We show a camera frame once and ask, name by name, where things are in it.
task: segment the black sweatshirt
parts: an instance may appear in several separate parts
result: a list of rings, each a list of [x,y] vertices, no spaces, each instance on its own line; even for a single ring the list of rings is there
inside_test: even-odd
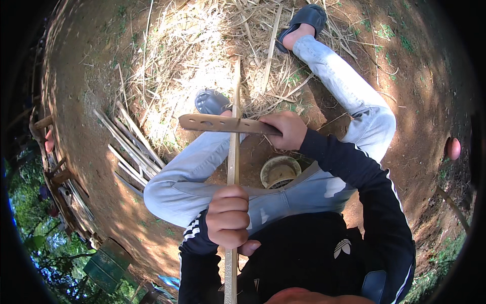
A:
[[[238,304],[265,303],[289,287],[400,302],[412,284],[415,244],[389,170],[355,144],[310,129],[300,153],[358,189],[364,238],[335,212],[292,215],[264,227],[250,236],[261,246],[238,276]],[[223,303],[221,258],[208,238],[206,212],[188,226],[179,247],[180,304]]]

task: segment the jeans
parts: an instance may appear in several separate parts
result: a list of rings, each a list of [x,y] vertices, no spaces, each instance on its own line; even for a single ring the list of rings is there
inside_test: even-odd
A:
[[[395,133],[396,121],[390,107],[348,63],[313,36],[301,37],[292,51],[354,118],[342,141],[355,143],[379,163]],[[203,133],[149,181],[144,191],[148,210],[186,227],[208,207],[214,192],[224,187],[204,181],[222,164],[228,151],[229,133]],[[340,213],[356,191],[340,178],[322,171],[316,161],[282,188],[245,190],[250,197],[250,235],[289,215]]]

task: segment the right hand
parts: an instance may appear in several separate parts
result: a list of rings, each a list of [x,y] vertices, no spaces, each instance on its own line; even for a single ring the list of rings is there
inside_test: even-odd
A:
[[[208,237],[211,242],[226,249],[239,247],[239,252],[250,256],[261,243],[248,240],[248,193],[238,185],[219,189],[213,195],[206,214]]]
[[[259,121],[274,126],[282,136],[266,135],[277,149],[300,150],[307,126],[295,112],[284,111],[260,117]]]

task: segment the slipper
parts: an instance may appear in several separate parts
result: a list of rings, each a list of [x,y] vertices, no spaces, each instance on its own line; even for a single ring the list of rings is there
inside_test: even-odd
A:
[[[196,93],[194,101],[196,109],[201,114],[221,115],[229,110],[229,99],[223,94],[213,89],[202,89]]]
[[[301,23],[306,23],[310,24],[315,28],[315,35],[314,38],[317,38],[317,35],[322,31],[324,28],[324,25],[326,25],[326,20],[327,20],[326,12],[322,7],[320,7],[317,4],[308,4],[304,6],[303,8],[300,9],[300,11],[297,12],[297,14],[290,20],[289,23],[289,28],[284,29],[282,32],[277,37],[277,48],[282,52],[282,53],[288,53],[289,50],[287,50],[283,46],[283,38],[288,34],[296,29],[299,28]]]

